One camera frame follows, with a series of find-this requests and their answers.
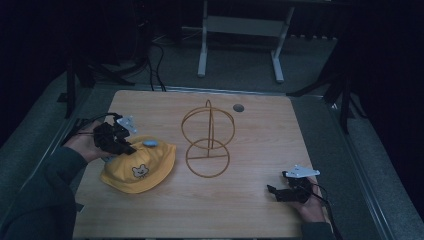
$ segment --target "small gray object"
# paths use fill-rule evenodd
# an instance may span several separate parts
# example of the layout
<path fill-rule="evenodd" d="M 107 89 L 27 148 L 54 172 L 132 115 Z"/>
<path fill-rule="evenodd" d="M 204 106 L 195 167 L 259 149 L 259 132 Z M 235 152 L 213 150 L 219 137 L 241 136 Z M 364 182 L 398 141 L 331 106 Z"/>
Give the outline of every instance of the small gray object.
<path fill-rule="evenodd" d="M 244 106 L 243 106 L 243 105 L 241 105 L 241 104 L 235 104 L 235 105 L 233 106 L 233 109 L 234 109 L 234 111 L 236 111 L 236 112 L 243 112 L 243 111 L 244 111 Z"/>

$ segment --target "wire stand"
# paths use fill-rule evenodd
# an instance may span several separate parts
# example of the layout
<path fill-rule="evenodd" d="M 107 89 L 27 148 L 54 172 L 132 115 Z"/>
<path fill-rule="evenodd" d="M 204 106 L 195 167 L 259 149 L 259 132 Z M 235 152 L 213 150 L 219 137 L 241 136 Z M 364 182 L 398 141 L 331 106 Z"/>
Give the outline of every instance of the wire stand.
<path fill-rule="evenodd" d="M 207 138 L 201 138 L 201 139 L 198 139 L 196 141 L 192 141 L 192 140 L 190 140 L 190 138 L 187 136 L 186 132 L 184 131 L 184 125 L 185 125 L 185 123 L 187 122 L 187 120 L 190 117 L 192 117 L 192 116 L 194 116 L 196 114 L 202 113 L 202 112 L 209 112 L 209 121 L 208 121 L 209 130 L 208 130 L 208 136 L 207 136 Z M 232 134 L 231 134 L 231 137 L 226 142 L 224 142 L 224 143 L 215 139 L 215 126 L 214 126 L 215 119 L 214 119 L 214 112 L 221 112 L 221 113 L 223 113 L 224 115 L 226 115 L 230 119 L 231 124 L 232 124 Z M 187 164 L 187 166 L 188 166 L 188 168 L 190 169 L 191 172 L 193 172 L 194 174 L 196 174 L 197 176 L 200 176 L 200 177 L 213 178 L 213 177 L 217 177 L 217 176 L 221 175 L 222 173 L 225 172 L 225 170 L 227 170 L 227 168 L 228 168 L 228 166 L 230 164 L 230 152 L 228 151 L 226 145 L 231 142 L 231 140 L 234 138 L 234 134 L 235 134 L 234 118 L 233 118 L 233 116 L 231 116 L 231 114 L 229 114 L 228 112 L 223 111 L 221 109 L 212 107 L 211 101 L 208 99 L 206 101 L 205 107 L 195 108 L 195 109 L 191 110 L 190 112 L 188 112 L 184 116 L 183 121 L 181 123 L 181 130 L 183 132 L 183 135 L 184 135 L 185 139 L 187 139 L 187 141 L 191 144 L 190 147 L 188 147 L 188 149 L 186 151 L 186 164 Z M 207 146 L 200 145 L 200 143 L 202 143 L 202 142 L 206 142 L 207 143 Z M 189 157 L 190 149 L 193 146 L 194 147 L 197 147 L 197 148 L 200 148 L 200 149 L 206 150 L 206 156 Z M 225 154 L 219 154 L 219 155 L 213 155 L 211 153 L 212 150 L 216 150 L 216 149 L 219 149 L 219 148 L 223 148 L 226 153 Z M 218 172 L 216 174 L 209 174 L 209 175 L 201 174 L 198 171 L 196 171 L 190 165 L 190 160 L 201 160 L 201 159 L 223 158 L 223 157 L 226 157 L 227 158 L 226 165 L 225 165 L 224 169 L 222 169 L 220 172 Z"/>

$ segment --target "dark background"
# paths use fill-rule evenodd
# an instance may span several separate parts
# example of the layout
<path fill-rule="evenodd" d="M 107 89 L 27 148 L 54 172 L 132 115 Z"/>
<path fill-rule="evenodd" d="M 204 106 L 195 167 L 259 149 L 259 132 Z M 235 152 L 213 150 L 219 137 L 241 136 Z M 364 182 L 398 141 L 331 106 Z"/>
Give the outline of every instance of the dark background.
<path fill-rule="evenodd" d="M 101 63 L 117 64 L 119 59 L 134 57 L 135 49 L 123 46 L 143 39 L 136 40 L 137 22 L 129 16 L 132 11 L 128 8 L 139 8 L 137 21 L 147 19 L 177 42 L 182 25 L 201 26 L 202 1 L 120 2 L 122 5 L 113 7 L 113 1 L 96 0 L 0 2 L 1 145 L 46 86 L 64 72 L 75 47 Z M 212 9 L 225 14 L 228 5 L 222 4 L 228 2 L 216 1 Z M 424 196 L 417 187 L 424 172 L 424 14 L 420 3 L 337 2 L 362 5 L 343 7 L 343 11 L 327 5 L 299 5 L 289 33 L 306 38 L 338 38 L 326 67 L 335 72 L 344 69 L 340 64 L 354 69 L 353 91 L 359 95 L 405 189 L 423 216 Z M 279 17 L 275 9 L 257 8 L 255 4 L 246 6 L 239 14 Z M 135 52 L 143 54 L 145 50 Z"/>

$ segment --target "table leg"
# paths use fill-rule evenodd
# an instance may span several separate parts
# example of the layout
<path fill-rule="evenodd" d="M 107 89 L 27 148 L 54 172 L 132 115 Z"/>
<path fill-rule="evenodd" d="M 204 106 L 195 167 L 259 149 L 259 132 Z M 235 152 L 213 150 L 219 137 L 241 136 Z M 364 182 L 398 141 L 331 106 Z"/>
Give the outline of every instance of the table leg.
<path fill-rule="evenodd" d="M 281 69 L 281 63 L 280 63 L 280 53 L 281 53 L 281 49 L 283 48 L 284 40 L 286 39 L 286 36 L 287 36 L 287 31 L 290 26 L 290 21 L 293 16 L 293 12 L 294 12 L 294 7 L 291 7 L 289 9 L 289 12 L 287 13 L 286 20 L 281 27 L 277 48 L 271 51 L 271 59 L 272 59 L 272 65 L 274 66 L 275 80 L 279 83 L 284 82 L 283 71 Z"/>
<path fill-rule="evenodd" d="M 208 34 L 208 1 L 203 1 L 203 26 L 202 26 L 202 49 L 200 50 L 199 68 L 197 76 L 204 77 L 206 74 L 206 60 L 208 57 L 208 46 L 206 44 Z"/>

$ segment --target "metal stand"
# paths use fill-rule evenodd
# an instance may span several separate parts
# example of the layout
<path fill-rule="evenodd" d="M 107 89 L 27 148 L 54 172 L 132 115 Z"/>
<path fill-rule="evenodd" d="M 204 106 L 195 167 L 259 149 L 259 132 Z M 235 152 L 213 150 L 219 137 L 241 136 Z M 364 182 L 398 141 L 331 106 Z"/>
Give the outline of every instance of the metal stand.
<path fill-rule="evenodd" d="M 280 63 L 280 53 L 287 36 L 294 7 L 290 7 L 284 21 L 272 21 L 261 19 L 232 18 L 208 15 L 208 1 L 203 1 L 203 27 L 202 48 L 200 50 L 199 68 L 197 75 L 205 77 L 206 62 L 208 56 L 207 34 L 208 32 L 221 32 L 233 34 L 246 34 L 267 37 L 278 37 L 279 41 L 275 50 L 271 51 L 272 64 L 274 66 L 275 80 L 279 83 L 284 81 Z"/>

